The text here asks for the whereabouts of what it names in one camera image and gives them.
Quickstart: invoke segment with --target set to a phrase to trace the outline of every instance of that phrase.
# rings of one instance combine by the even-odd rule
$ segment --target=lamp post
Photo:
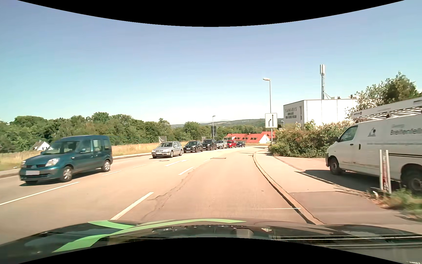
[[[214,131],[213,131],[213,129],[214,129],[214,117],[215,116],[212,117],[212,127],[211,127],[212,139],[214,139]]]
[[[271,79],[270,78],[263,78],[264,81],[270,82],[270,113],[271,113]],[[273,144],[273,129],[271,129],[271,145]]]

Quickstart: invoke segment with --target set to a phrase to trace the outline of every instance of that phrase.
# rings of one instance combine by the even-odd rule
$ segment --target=tire
[[[414,195],[422,195],[422,170],[410,169],[401,175],[401,185]]]
[[[60,178],[61,182],[69,182],[73,179],[73,168],[66,166],[63,168],[63,175]]]
[[[339,168],[339,163],[336,158],[331,158],[328,161],[328,165],[330,166],[330,172],[333,175],[341,175],[343,173],[343,170]]]
[[[110,161],[109,160],[104,161],[104,165],[102,166],[102,171],[103,172],[110,171]]]

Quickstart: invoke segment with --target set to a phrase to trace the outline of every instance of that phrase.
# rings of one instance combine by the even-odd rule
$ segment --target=hill
[[[283,122],[281,122],[283,120],[283,118],[278,118],[278,123],[283,124]],[[211,125],[212,122],[200,122],[200,125]],[[260,118],[260,119],[240,119],[240,120],[233,120],[233,121],[229,121],[229,120],[220,120],[220,121],[215,121],[214,122],[215,126],[234,126],[234,125],[253,125],[256,127],[265,127],[265,119],[264,118]],[[184,124],[173,124],[171,125],[172,128],[178,128],[178,127],[183,127]]]

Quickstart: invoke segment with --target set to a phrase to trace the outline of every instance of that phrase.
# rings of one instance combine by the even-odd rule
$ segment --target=dark blue car
[[[38,156],[22,162],[19,176],[28,185],[39,180],[68,182],[79,172],[101,168],[109,171],[113,162],[108,136],[84,135],[59,139]]]

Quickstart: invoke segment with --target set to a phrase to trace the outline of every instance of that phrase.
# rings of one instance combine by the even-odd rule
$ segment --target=roof rack
[[[422,97],[403,100],[351,113],[358,122],[379,120],[389,117],[411,116],[422,113]]]

